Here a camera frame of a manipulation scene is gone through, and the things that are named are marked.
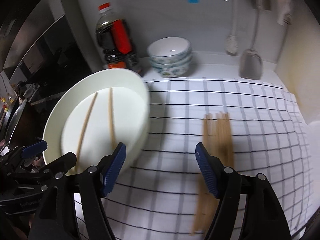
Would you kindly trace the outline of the wooden chopstick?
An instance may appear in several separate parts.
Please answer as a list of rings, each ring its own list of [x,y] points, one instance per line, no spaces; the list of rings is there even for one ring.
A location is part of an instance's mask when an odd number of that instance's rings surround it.
[[[114,150],[116,148],[116,137],[114,133],[114,122],[113,122],[113,88],[110,88],[108,96],[108,120],[110,130],[111,147]]]
[[[231,123],[228,113],[217,114],[217,153],[225,166],[234,167],[234,152],[232,142]]]
[[[194,235],[196,232],[206,233],[210,227],[210,218],[211,215],[211,207],[212,207],[212,198],[211,194],[207,187],[206,176],[204,176],[205,172],[209,170],[210,166],[208,164],[205,149],[207,146],[210,146],[210,132],[211,128],[211,120],[212,115],[206,114],[203,119],[203,133],[202,133],[202,143],[196,146],[195,157],[197,163],[199,164],[199,168],[201,174],[199,176],[198,183],[198,197],[197,197],[197,205],[196,212],[193,221],[193,226],[191,227],[191,234]]]
[[[76,165],[74,167],[75,172],[77,172],[78,166],[80,164],[80,153],[81,153],[81,149],[82,149],[82,143],[83,143],[83,140],[84,140],[84,136],[85,136],[85,133],[86,133],[87,125],[88,125],[88,122],[89,122],[89,119],[90,119],[90,116],[91,116],[91,113],[92,113],[92,109],[94,107],[97,95],[98,95],[98,93],[95,92],[95,94],[94,94],[94,96],[92,98],[92,101],[91,101],[91,103],[89,105],[89,108],[87,110],[87,113],[86,113],[86,116],[85,116],[85,119],[84,119],[84,123],[82,124],[82,129],[81,129],[81,133],[80,133],[80,137],[79,137],[79,141],[78,141],[78,146],[77,146],[77,150],[76,150],[77,161],[76,161]]]

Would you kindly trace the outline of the black frying pan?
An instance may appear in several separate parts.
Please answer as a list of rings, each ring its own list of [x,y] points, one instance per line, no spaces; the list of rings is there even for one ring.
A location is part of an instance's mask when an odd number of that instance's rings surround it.
[[[6,132],[5,138],[1,141],[1,153],[4,151],[6,147],[12,150],[21,144],[21,137],[22,135],[24,135],[27,127],[27,120],[25,119],[24,111],[27,102],[27,99],[23,100],[21,105],[14,113],[14,116],[12,117],[8,130]]]

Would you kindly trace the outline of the large white bowl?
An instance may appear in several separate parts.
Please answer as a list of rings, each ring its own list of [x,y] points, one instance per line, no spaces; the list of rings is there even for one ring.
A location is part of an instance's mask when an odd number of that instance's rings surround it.
[[[58,101],[49,115],[43,132],[47,149],[44,162],[51,163],[72,152],[76,155],[82,124],[95,92],[98,93],[87,125],[77,172],[99,163],[111,155],[108,96],[113,88],[113,122],[116,146],[126,146],[122,171],[128,169],[139,156],[148,137],[150,95],[147,85],[135,72],[127,69],[107,69],[94,73],[75,84]]]

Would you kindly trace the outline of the checkered white cloth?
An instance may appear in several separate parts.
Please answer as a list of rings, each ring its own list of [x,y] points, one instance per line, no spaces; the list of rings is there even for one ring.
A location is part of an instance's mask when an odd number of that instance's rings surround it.
[[[313,177],[306,124],[296,97],[272,83],[211,78],[146,82],[150,130],[136,161],[102,204],[116,239],[202,239],[191,234],[201,174],[195,147],[212,115],[210,146],[217,153],[217,114],[228,113],[234,169],[264,174],[291,233],[312,215]]]

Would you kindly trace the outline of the metal spatula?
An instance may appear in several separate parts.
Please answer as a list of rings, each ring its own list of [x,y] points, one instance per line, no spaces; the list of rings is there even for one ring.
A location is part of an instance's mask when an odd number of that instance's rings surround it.
[[[257,7],[253,37],[248,49],[246,49],[240,59],[239,74],[244,79],[260,80],[263,74],[263,62],[259,53],[255,50],[255,42],[258,34],[260,20],[260,8]]]

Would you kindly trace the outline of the bottom floral bowl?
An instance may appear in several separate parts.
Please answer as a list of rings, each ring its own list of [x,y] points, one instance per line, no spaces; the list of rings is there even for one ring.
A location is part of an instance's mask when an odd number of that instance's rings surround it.
[[[150,64],[161,77],[167,78],[179,77],[185,74],[189,69],[190,62],[173,64],[158,64],[150,62]]]

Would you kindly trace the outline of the floral bowl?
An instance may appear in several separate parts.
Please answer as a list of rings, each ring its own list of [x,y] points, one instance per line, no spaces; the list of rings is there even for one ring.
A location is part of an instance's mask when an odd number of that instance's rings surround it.
[[[161,77],[167,78],[179,77],[185,74],[189,69],[190,62],[173,64],[158,64],[150,62],[150,64]]]
[[[174,61],[174,62],[170,62],[170,63],[158,63],[156,61],[153,61],[151,59],[149,59],[149,62],[152,66],[156,66],[156,67],[161,67],[161,68],[166,68],[166,67],[176,67],[176,66],[180,66],[186,63],[189,63],[193,58],[192,53],[190,53],[189,55],[187,55],[186,57]]]
[[[182,37],[161,38],[147,48],[147,54],[156,60],[180,60],[191,51],[191,42]]]

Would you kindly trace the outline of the middle floral bowl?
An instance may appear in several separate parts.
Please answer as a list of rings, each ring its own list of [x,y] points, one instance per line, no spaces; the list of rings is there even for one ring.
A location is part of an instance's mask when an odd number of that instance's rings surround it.
[[[193,58],[192,53],[190,53],[189,55],[187,55],[186,57],[174,61],[174,62],[170,62],[170,63],[158,63],[156,61],[153,61],[151,59],[149,59],[149,62],[152,66],[156,66],[156,67],[161,67],[161,68],[166,68],[166,67],[176,67],[176,66],[180,66],[186,63],[189,63]]]

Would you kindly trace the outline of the top floral bowl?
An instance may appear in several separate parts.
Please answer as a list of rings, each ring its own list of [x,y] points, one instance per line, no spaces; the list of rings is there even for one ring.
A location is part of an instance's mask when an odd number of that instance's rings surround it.
[[[147,48],[147,54],[156,60],[180,60],[191,51],[191,42],[182,37],[161,38]]]

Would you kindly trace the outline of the dark soy sauce bottle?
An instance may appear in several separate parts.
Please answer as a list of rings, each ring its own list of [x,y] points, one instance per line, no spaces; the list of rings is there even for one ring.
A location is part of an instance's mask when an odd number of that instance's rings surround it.
[[[124,18],[116,14],[110,3],[99,6],[95,35],[109,69],[123,68],[143,75],[136,46]]]

